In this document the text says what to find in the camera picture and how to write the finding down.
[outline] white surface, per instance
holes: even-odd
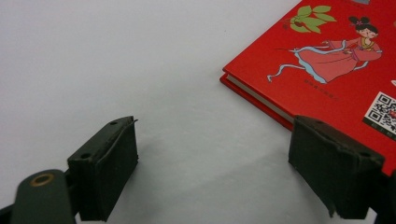
[[[373,223],[329,218],[290,132],[219,82],[296,3],[0,2],[0,207],[134,115],[140,162],[108,223]]]

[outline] illustrated girl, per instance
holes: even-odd
[[[283,68],[292,67],[304,69],[316,81],[329,83],[337,77],[367,66],[368,62],[381,57],[382,50],[373,41],[378,36],[378,30],[370,24],[367,17],[360,20],[349,17],[356,28],[359,38],[352,40],[323,42],[323,47],[304,47],[290,50],[299,59],[299,64],[282,64],[275,75],[267,76],[271,82],[273,77],[282,73]]]

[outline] green leaf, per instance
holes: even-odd
[[[314,13],[314,15],[316,17],[318,17],[319,19],[324,20],[324,21],[336,21],[336,19],[333,16],[329,16],[329,15],[326,15],[326,14]]]
[[[308,29],[310,29],[311,31],[320,34],[320,29],[319,29],[317,26],[315,26],[315,25],[308,25],[308,24],[307,24],[306,27],[307,27]]]
[[[299,33],[310,33],[310,31],[308,29],[306,29],[304,26],[296,26],[294,24],[291,24],[290,28],[299,32]]]
[[[307,16],[311,15],[311,13],[312,13],[311,6],[306,6],[306,7],[300,7],[298,9],[297,15],[299,17],[307,17]]]
[[[330,11],[330,9],[332,9],[332,7],[328,7],[328,6],[317,6],[317,7],[314,7],[314,12],[319,12],[319,13],[321,13],[321,12],[328,12],[328,11]]]
[[[305,23],[306,25],[313,25],[313,26],[320,26],[321,24],[326,23],[326,21],[316,19],[316,18],[311,18],[311,17],[302,18],[301,21],[303,23]]]

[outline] book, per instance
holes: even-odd
[[[220,81],[292,130],[320,119],[396,169],[396,4],[303,0],[223,68]]]

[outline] plant illustration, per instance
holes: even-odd
[[[317,6],[314,8],[311,6],[300,7],[296,16],[283,21],[285,22],[283,27],[287,29],[287,23],[289,23],[290,28],[296,32],[315,32],[320,34],[320,25],[323,25],[329,21],[336,21],[334,17],[326,14],[326,12],[329,12],[331,9],[332,7],[329,6]]]

